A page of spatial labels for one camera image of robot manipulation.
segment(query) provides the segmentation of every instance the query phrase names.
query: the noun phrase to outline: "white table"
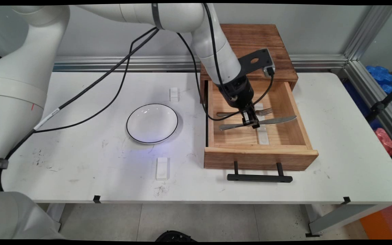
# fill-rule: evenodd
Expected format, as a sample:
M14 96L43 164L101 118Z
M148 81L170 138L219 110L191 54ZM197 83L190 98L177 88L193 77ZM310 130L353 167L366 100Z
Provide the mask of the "white table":
M53 73L44 115L101 75ZM41 129L73 124L96 113L113 98L122 75L110 74ZM315 205L340 204L349 197L350 203L343 205L347 211L333 211L335 217L326 215L310 224L313 234L392 205L392 160L337 76L298 76L293 95L319 156L305 171L285 171L293 177L291 183L227 181L233 169L204 169L205 114L194 74L129 73L118 99L94 119L28 139L3 172L4 189L50 203L92 203L98 195L101 203ZM169 101L171 87L179 87L179 102ZM126 132L130 113L148 103L166 104L179 115L177 132L170 140L143 145ZM167 181L155 180L157 157L170 158ZM277 175L262 170L240 173Z

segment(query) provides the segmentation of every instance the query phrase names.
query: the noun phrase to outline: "table leg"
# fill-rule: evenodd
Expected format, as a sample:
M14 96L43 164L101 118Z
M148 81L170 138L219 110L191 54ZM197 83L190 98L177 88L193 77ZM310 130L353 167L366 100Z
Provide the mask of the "table leg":
M65 203L50 203L46 210L46 213L54 220L57 231L60 231L60 218L63 214L64 205Z
M389 206L390 205L345 204L321 217L319 217L318 214L313 214L313 212L316 211L315 205L306 205L305 207L311 222L309 223L311 234L321 235L324 231L342 227Z

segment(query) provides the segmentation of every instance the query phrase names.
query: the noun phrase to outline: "wooden box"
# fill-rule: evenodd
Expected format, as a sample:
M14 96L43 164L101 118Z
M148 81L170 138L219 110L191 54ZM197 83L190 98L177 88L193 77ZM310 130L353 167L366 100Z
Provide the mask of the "wooden box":
M250 82L259 98L270 81ZM229 107L218 88L208 83L208 112L235 112ZM260 101L264 108L273 108L266 119L297 115L293 121L283 124L266 125L269 145L258 144L257 131L252 127L219 130L221 124L240 124L241 115L223 121L208 120L208 147L205 147L204 167L233 169L238 161L239 169L276 170L276 163L282 163L284 170L305 170L319 155L312 149L305 131L296 102L288 82L273 83L269 93Z
M252 127L241 127L225 131L220 124L240 124L241 115L224 121L208 120L208 147L205 148L205 168L233 169L238 161L239 169L276 170L282 163L284 170L305 170L319 155L313 150L297 110L291 91L297 82L297 74L283 45L275 25L222 24L232 50L238 58L261 48L268 48L275 64L274 82L268 95L260 103L264 108L273 108L265 118L297 115L293 121L266 125L269 145L259 145L257 131ZM218 88L213 85L205 68L201 67L201 85L207 84L208 111L217 117L217 112L235 112L229 107ZM254 89L254 101L266 91L270 80L259 69L247 77Z

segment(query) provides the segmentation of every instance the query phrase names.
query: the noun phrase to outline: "floor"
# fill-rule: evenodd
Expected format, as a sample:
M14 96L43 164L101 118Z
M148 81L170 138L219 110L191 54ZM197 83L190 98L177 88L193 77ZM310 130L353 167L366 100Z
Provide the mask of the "floor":
M73 204L61 217L73 240L153 242L176 230L198 242L368 239L359 221L306 238L303 205Z

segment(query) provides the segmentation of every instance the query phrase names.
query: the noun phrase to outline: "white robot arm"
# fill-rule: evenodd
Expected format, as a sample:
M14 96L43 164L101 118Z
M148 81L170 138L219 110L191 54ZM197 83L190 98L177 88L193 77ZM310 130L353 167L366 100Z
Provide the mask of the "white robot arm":
M211 30L201 3L79 5L110 20L150 23L159 29L191 32L193 48L216 85ZM218 66L223 84L233 81L241 65L219 25L211 3ZM29 24L21 48L0 59L0 167L3 159L42 118L56 51L69 21L68 6L13 6ZM53 221L19 193L0 193L0 238L61 238Z

